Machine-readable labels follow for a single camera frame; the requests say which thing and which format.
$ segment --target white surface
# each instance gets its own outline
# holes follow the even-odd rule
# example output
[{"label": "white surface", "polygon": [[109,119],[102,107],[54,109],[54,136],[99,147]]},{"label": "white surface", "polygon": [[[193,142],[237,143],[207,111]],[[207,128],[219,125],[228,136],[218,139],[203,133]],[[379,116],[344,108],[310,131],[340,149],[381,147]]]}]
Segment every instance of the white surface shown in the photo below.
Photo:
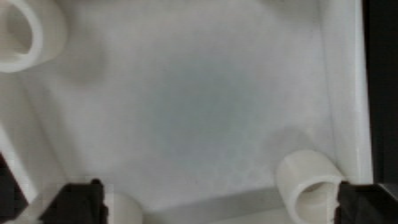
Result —
[{"label": "white surface", "polygon": [[[22,25],[22,23],[6,23],[12,7],[19,10],[28,22],[31,32],[29,46],[20,44],[13,33],[8,32],[17,30],[8,26]],[[0,71],[17,72],[45,62],[58,55],[63,45],[65,21],[52,1],[0,1]]]},{"label": "white surface", "polygon": [[331,224],[337,190],[344,180],[326,157],[296,151],[276,168],[276,188],[294,224]]},{"label": "white surface", "polygon": [[278,207],[282,157],[333,158],[317,2],[58,3],[67,50],[19,77],[67,176],[111,183],[156,220]]},{"label": "white surface", "polygon": [[141,210],[125,195],[106,194],[108,224],[141,224]]},{"label": "white surface", "polygon": [[275,209],[211,224],[292,224],[283,209]]},{"label": "white surface", "polygon": [[0,76],[0,153],[31,202],[47,185],[65,183],[65,174],[17,77],[12,75]]},{"label": "white surface", "polygon": [[349,182],[371,184],[362,1],[319,2],[337,165]]}]

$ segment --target white plastic tray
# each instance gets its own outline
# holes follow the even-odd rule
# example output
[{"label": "white plastic tray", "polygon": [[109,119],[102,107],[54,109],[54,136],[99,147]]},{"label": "white plastic tray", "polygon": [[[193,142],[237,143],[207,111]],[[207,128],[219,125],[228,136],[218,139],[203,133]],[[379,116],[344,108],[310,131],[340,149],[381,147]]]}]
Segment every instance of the white plastic tray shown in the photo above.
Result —
[{"label": "white plastic tray", "polygon": [[371,183],[360,1],[58,1],[63,54],[0,77],[0,150],[31,201],[99,177],[147,223],[282,207],[273,171],[321,151]]}]

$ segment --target white tube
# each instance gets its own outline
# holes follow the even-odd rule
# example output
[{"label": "white tube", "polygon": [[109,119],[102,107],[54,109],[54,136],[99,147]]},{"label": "white tube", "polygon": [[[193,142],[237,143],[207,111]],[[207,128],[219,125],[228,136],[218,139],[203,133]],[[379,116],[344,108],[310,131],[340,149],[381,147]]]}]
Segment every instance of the white tube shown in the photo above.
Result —
[{"label": "white tube", "polygon": [[294,224],[330,224],[342,175],[314,151],[294,152],[276,169],[276,187]]},{"label": "white tube", "polygon": [[108,224],[141,224],[141,210],[132,199],[120,194],[106,194]]},{"label": "white tube", "polygon": [[[28,21],[31,31],[29,47],[20,45],[8,33],[6,17],[12,6]],[[1,0],[0,72],[17,72],[52,59],[63,49],[65,39],[65,20],[54,2],[51,0]]]}]

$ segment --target white plastic panel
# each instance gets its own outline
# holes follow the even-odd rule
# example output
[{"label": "white plastic panel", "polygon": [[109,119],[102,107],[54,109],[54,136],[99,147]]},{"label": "white plastic panel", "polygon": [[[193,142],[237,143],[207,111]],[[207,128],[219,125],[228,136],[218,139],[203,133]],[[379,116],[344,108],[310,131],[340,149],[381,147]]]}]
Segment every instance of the white plastic panel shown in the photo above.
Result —
[{"label": "white plastic panel", "polygon": [[20,83],[10,75],[0,77],[0,153],[26,201],[31,202],[42,189],[65,183],[65,174]]},{"label": "white plastic panel", "polygon": [[317,1],[60,4],[67,49],[19,77],[67,176],[111,183],[152,222],[280,207],[282,157],[333,158]]},{"label": "white plastic panel", "polygon": [[362,1],[319,2],[337,165],[349,182],[371,184]]}]

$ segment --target white wall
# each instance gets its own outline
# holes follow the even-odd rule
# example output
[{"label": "white wall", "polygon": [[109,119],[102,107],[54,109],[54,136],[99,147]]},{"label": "white wall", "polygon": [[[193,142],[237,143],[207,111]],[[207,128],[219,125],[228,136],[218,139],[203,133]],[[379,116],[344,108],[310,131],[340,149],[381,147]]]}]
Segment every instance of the white wall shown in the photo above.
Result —
[{"label": "white wall", "polygon": [[31,202],[49,185],[63,185],[65,174],[13,75],[0,76],[0,153]]},{"label": "white wall", "polygon": [[335,156],[353,184],[372,183],[360,0],[321,0]]}]

